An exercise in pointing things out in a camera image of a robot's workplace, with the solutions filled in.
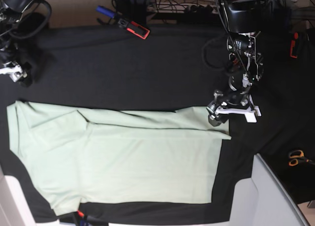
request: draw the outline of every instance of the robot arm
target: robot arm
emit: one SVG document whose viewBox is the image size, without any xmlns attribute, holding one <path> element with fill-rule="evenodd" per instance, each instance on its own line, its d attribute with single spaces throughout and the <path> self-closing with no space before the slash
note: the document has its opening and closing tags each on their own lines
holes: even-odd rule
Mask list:
<svg viewBox="0 0 315 226">
<path fill-rule="evenodd" d="M 42 24 L 29 34 L 17 34 L 14 27 L 23 21 L 22 14 L 34 3 L 42 3 L 46 6 L 48 14 Z M 31 65 L 22 64 L 17 40 L 32 37 L 39 32 L 51 16 L 51 7 L 44 0 L 0 0 L 0 74 L 7 74 L 13 82 L 18 82 L 22 86 L 32 84 Z"/>
<path fill-rule="evenodd" d="M 263 56 L 256 48 L 260 0 L 217 0 L 217 8 L 228 34 L 230 63 L 225 72 L 229 81 L 226 91 L 214 92 L 214 100 L 207 107 L 209 122 L 218 126 L 228 120 L 228 114 L 243 114 L 248 122 L 256 123 L 261 113 L 250 90 L 263 74 Z"/>
</svg>

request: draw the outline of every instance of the black cloth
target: black cloth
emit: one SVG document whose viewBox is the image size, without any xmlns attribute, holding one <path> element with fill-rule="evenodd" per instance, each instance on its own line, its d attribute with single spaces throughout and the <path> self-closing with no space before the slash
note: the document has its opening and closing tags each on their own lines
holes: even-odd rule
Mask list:
<svg viewBox="0 0 315 226">
<path fill-rule="evenodd" d="M 307 158 L 315 161 L 315 115 L 313 114 L 315 44 L 300 33 L 300 44 L 297 59 L 283 59 L 282 65 L 274 70 L 274 76 L 269 79 L 270 88 L 281 94 L 282 105 L 288 106 L 291 115 L 287 118 L 294 124 L 300 119 L 300 127 L 287 134 L 282 142 L 267 145 L 260 152 L 273 171 L 278 175 L 284 187 L 296 203 L 315 200 L 315 165 L 288 165 L 288 152 L 303 150 Z"/>
<path fill-rule="evenodd" d="M 0 163 L 6 175 L 20 181 L 36 222 L 50 222 L 56 216 L 9 150 L 5 110 L 8 105 L 26 100 L 88 108 L 169 111 L 207 105 L 214 89 L 226 86 L 225 75 L 206 69 L 201 60 L 203 44 L 223 30 L 176 25 L 151 30 L 146 40 L 111 26 L 48 30 L 28 47 L 32 53 L 27 57 L 34 66 L 31 87 L 25 89 L 7 76 L 0 77 Z M 234 186 L 240 179 L 250 177 L 254 154 L 261 150 L 268 154 L 285 145 L 303 131 L 308 120 L 308 116 L 294 109 L 300 99 L 290 100 L 291 94 L 296 94 L 296 83 L 291 84 L 290 79 L 299 79 L 293 74 L 300 75 L 294 73 L 300 68 L 288 58 L 289 40 L 262 39 L 265 77 L 253 93 L 263 116 L 257 124 L 247 124 L 243 116 L 231 116 L 232 140 L 222 144 L 212 203 L 86 203 L 81 204 L 80 210 L 105 222 L 122 224 L 228 221 Z M 208 53 L 209 60 L 221 63 L 227 58 L 226 41 Z M 288 71 L 293 77 L 283 76 Z"/>
</svg>

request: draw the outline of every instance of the metal bracket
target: metal bracket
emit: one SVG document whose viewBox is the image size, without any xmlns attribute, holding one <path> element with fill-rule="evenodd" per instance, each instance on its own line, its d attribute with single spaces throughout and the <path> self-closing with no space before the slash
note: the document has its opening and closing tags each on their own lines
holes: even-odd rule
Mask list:
<svg viewBox="0 0 315 226">
<path fill-rule="evenodd" d="M 263 74 L 263 70 L 262 72 L 260 73 L 259 72 L 259 68 L 263 66 L 263 56 L 261 55 L 261 53 L 257 53 L 257 49 L 256 49 L 256 38 L 260 35 L 260 32 L 254 34 L 254 35 L 250 35 L 250 38 L 253 38 L 254 39 L 254 52 L 255 52 L 255 55 L 252 56 L 252 58 L 254 59 L 254 62 L 255 62 L 255 65 L 256 65 L 256 68 L 257 68 L 257 74 L 256 74 L 256 80 L 259 81 L 262 77 L 262 74 Z"/>
<path fill-rule="evenodd" d="M 218 107 L 215 111 L 216 115 L 219 114 L 243 114 L 248 123 L 257 123 L 257 118 L 261 116 L 260 109 L 257 105 L 254 105 L 252 96 L 249 95 L 249 102 L 251 105 L 247 109 L 235 109 L 235 108 L 223 108 Z"/>
<path fill-rule="evenodd" d="M 27 73 L 22 70 L 19 64 L 16 64 L 14 67 L 0 68 L 0 74 L 8 74 L 13 82 L 17 82 L 22 77 L 27 77 Z"/>
</svg>

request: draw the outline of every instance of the folded shirt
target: folded shirt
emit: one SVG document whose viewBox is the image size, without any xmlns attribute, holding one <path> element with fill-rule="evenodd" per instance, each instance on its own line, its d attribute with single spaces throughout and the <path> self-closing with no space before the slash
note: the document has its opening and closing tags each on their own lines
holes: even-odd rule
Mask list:
<svg viewBox="0 0 315 226">
<path fill-rule="evenodd" d="M 205 107 L 113 111 L 17 101 L 10 149 L 56 215 L 80 203 L 210 203 L 228 123 Z"/>
</svg>

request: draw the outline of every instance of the white surface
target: white surface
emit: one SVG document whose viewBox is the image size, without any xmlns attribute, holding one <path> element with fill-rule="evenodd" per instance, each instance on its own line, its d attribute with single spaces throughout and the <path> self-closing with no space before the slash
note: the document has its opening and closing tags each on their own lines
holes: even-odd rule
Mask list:
<svg viewBox="0 0 315 226">
<path fill-rule="evenodd" d="M 42 224 L 36 224 L 36 226 L 61 226 L 62 224 L 60 224 L 59 221 L 54 221 L 54 222 L 50 222 L 50 223 L 42 223 Z"/>
<path fill-rule="evenodd" d="M 2 169 L 1 169 L 1 165 L 0 165 L 0 181 L 1 181 L 1 179 L 4 177 L 4 175 L 3 175 L 3 172 L 2 172 Z"/>
<path fill-rule="evenodd" d="M 235 194 L 230 216 L 230 226 L 253 226 L 258 204 L 258 190 L 251 178 L 243 179 L 235 185 Z"/>
<path fill-rule="evenodd" d="M 108 224 L 109 226 L 139 226 L 139 225 L 123 225 L 123 224 Z M 189 225 L 189 226 L 229 226 L 228 222 L 217 223 L 217 224 L 204 224 L 204 225 Z"/>
<path fill-rule="evenodd" d="M 307 226 L 309 225 L 300 209 L 289 197 L 279 180 L 260 155 L 254 157 L 252 180 L 258 189 L 256 210 L 244 215 L 254 214 L 253 226 Z M 235 191 L 235 194 L 250 192 Z"/>
<path fill-rule="evenodd" d="M 0 180 L 1 226 L 35 226 L 18 180 L 4 176 Z"/>
</svg>

